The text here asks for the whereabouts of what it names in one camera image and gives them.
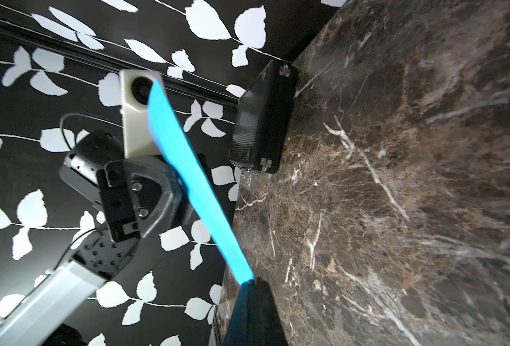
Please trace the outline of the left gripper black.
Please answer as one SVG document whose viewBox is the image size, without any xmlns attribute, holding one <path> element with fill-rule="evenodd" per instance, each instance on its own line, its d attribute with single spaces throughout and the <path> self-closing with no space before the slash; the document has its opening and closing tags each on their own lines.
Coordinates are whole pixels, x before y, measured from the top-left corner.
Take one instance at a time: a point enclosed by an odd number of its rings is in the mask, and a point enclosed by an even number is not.
<svg viewBox="0 0 510 346">
<path fill-rule="evenodd" d="M 151 234 L 193 223 L 212 211 L 214 190 L 207 176 L 207 160 L 204 154 L 194 157 L 189 199 L 176 170 L 160 155 L 106 163 L 97 173 L 97 180 L 114 242 L 146 239 Z"/>
</svg>

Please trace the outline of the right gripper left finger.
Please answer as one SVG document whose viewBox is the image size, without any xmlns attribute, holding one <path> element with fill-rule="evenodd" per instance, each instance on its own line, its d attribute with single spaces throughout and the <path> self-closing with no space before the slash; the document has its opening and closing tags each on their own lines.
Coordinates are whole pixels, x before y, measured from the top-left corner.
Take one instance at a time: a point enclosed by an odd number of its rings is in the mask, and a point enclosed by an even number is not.
<svg viewBox="0 0 510 346">
<path fill-rule="evenodd" d="M 223 345 L 259 345 L 256 302 L 256 279 L 253 279 L 240 287 Z"/>
</svg>

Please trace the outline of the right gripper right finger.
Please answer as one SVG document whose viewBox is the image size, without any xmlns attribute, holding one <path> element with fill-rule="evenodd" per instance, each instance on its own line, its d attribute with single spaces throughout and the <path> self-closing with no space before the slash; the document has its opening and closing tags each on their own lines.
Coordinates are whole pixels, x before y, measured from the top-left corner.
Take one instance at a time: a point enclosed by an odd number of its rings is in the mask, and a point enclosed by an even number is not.
<svg viewBox="0 0 510 346">
<path fill-rule="evenodd" d="M 256 279 L 256 345 L 288 345 L 271 286 Z"/>
</svg>

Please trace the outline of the blue square paper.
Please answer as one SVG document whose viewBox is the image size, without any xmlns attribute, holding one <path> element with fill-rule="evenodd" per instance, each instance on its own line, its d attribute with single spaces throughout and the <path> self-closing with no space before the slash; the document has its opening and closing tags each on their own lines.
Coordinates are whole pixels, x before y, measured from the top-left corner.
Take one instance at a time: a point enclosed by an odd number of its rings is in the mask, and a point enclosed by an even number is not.
<svg viewBox="0 0 510 346">
<path fill-rule="evenodd" d="M 163 158 L 177 171 L 238 285 L 252 281 L 253 271 L 159 81 L 153 82 L 148 98 L 148 129 Z"/>
</svg>

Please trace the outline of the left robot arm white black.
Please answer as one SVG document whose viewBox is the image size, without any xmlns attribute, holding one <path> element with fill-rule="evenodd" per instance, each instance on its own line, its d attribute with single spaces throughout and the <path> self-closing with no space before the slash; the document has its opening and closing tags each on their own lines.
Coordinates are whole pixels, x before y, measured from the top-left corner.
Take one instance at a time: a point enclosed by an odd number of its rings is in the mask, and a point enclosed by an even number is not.
<svg viewBox="0 0 510 346">
<path fill-rule="evenodd" d="M 0 345 L 58 343 L 65 320 L 87 298 L 144 256 L 158 232 L 195 215 L 177 171 L 149 136 L 118 141 L 95 131 L 66 155 L 60 178 L 106 220 L 77 238 L 3 319 Z"/>
</svg>

